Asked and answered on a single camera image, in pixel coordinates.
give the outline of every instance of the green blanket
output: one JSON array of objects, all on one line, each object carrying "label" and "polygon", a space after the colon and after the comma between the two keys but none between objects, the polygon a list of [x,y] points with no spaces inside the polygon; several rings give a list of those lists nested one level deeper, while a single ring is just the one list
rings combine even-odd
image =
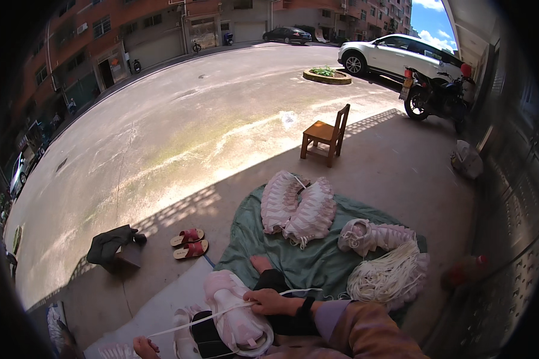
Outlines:
[{"label": "green blanket", "polygon": [[[273,267],[282,271],[291,288],[322,288],[323,292],[311,292],[318,300],[327,296],[331,299],[346,291],[347,279],[362,258],[354,251],[342,252],[337,247],[337,238],[343,226],[351,219],[365,218],[374,223],[401,225],[395,218],[363,203],[344,196],[335,195],[336,217],[326,238],[312,240],[301,250],[292,246],[281,233],[265,234],[261,224],[260,203],[265,185],[253,190],[240,204],[231,224],[230,244],[214,270],[229,269],[246,286],[253,288],[259,274],[249,262],[251,255],[266,255]],[[425,237],[417,234],[420,251],[427,252]],[[366,256],[372,260],[386,252],[377,249]],[[409,305],[390,313],[401,326]]]}]

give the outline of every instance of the sky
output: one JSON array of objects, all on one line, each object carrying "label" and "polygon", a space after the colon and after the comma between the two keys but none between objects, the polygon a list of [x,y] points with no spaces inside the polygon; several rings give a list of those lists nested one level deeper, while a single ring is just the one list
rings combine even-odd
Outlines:
[{"label": "sky", "polygon": [[451,23],[441,0],[413,0],[411,25],[431,45],[451,52],[457,50]]}]

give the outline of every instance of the asphalt road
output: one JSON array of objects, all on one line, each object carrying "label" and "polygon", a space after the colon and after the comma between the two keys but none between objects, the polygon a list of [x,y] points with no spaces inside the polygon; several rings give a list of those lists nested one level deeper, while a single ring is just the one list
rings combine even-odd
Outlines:
[{"label": "asphalt road", "polygon": [[[161,70],[87,111],[51,144],[8,219],[9,248],[23,226],[16,274],[23,306],[65,286],[94,235],[143,223],[299,146],[303,129],[334,121],[345,103],[350,123],[402,108],[394,91],[365,80],[302,79],[302,69],[324,65],[338,66],[337,48],[260,44]],[[216,211],[188,208],[168,220],[201,210]],[[223,248],[216,250],[219,258]]]}]

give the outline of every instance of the circular planter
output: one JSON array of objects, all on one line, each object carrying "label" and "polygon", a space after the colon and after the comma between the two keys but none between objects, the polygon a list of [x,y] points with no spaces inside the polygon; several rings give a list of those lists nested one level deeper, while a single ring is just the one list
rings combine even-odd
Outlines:
[{"label": "circular planter", "polygon": [[348,74],[344,74],[343,72],[339,71],[336,71],[336,74],[340,75],[341,77],[322,76],[314,74],[313,72],[310,72],[310,70],[304,70],[303,78],[330,85],[349,85],[351,83],[351,76],[349,76]]}]

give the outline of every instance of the cloud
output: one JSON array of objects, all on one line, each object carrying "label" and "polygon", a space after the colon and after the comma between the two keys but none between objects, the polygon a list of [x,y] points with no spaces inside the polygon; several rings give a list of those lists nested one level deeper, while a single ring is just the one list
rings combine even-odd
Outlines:
[{"label": "cloud", "polygon": [[437,11],[444,11],[443,3],[441,0],[413,0],[414,4],[420,4],[425,9],[433,9]]},{"label": "cloud", "polygon": [[437,47],[438,49],[447,49],[451,52],[453,52],[454,48],[451,47],[447,40],[445,39],[438,39],[437,37],[431,36],[429,31],[423,30],[419,33],[419,36],[421,36],[422,39],[430,43],[432,46]]},{"label": "cloud", "polygon": [[443,37],[446,37],[447,39],[451,39],[451,36],[449,36],[449,34],[445,31],[442,31],[442,30],[437,30],[437,33],[440,35],[440,36],[443,36]]}]

